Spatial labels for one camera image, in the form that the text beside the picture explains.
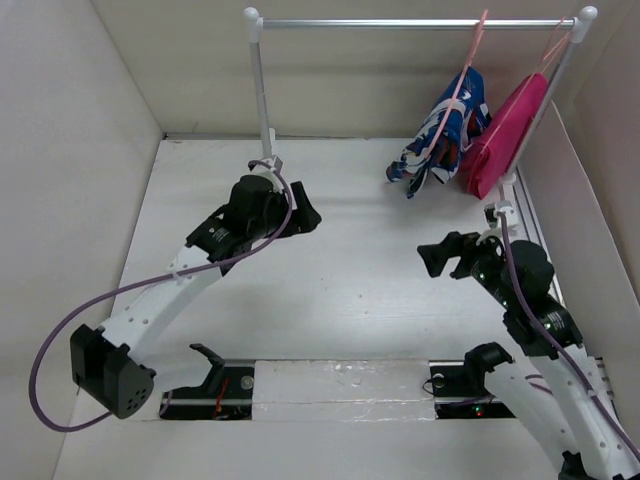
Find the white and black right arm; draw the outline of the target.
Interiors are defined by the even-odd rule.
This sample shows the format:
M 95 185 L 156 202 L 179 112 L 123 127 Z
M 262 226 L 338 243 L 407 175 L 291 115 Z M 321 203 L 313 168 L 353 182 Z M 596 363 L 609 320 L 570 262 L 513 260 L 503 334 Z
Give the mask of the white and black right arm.
M 449 233 L 417 249 L 439 277 L 456 258 L 454 279 L 473 278 L 503 308 L 503 324 L 537 370 L 535 386 L 497 342 L 466 352 L 462 381 L 501 401 L 545 453 L 560 479 L 636 479 L 639 452 L 628 439 L 594 357 L 569 311 L 549 292 L 554 268 L 530 241 Z

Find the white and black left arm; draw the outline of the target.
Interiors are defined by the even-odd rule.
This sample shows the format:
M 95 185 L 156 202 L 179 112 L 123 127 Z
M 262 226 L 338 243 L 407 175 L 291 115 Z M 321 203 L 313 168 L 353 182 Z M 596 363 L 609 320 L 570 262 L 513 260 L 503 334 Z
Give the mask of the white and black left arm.
M 126 309 L 96 329 L 78 327 L 71 336 L 74 382 L 119 419 L 134 415 L 155 387 L 191 387 L 217 395 L 224 383 L 224 360 L 200 343 L 190 349 L 204 362 L 162 367 L 151 351 L 162 332 L 195 298 L 222 279 L 263 239 L 312 232 L 321 222 L 302 182 L 278 189 L 276 180 L 242 176 L 229 200 L 187 238 L 167 278 L 147 286 Z

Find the blue patterned trousers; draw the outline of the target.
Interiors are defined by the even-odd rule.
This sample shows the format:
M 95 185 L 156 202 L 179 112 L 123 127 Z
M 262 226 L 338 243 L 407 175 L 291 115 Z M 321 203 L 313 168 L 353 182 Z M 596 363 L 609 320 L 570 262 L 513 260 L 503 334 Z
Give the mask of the blue patterned trousers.
M 406 181 L 413 198 L 432 175 L 445 184 L 460 169 L 472 141 L 490 125 L 483 76 L 469 67 L 448 85 L 413 140 L 386 169 L 390 182 Z

